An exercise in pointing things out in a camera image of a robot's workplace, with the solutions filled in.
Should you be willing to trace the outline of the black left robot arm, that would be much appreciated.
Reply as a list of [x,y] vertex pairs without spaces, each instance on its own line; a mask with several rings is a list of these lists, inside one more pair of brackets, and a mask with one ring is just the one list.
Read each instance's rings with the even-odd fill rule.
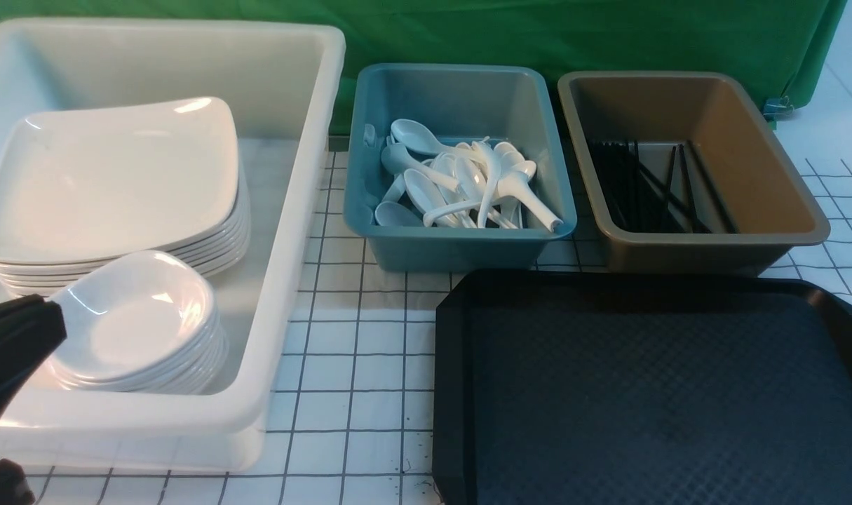
[[[26,381],[67,338],[60,305],[41,295],[0,303],[0,419]],[[34,504],[24,469],[0,458],[0,504]]]

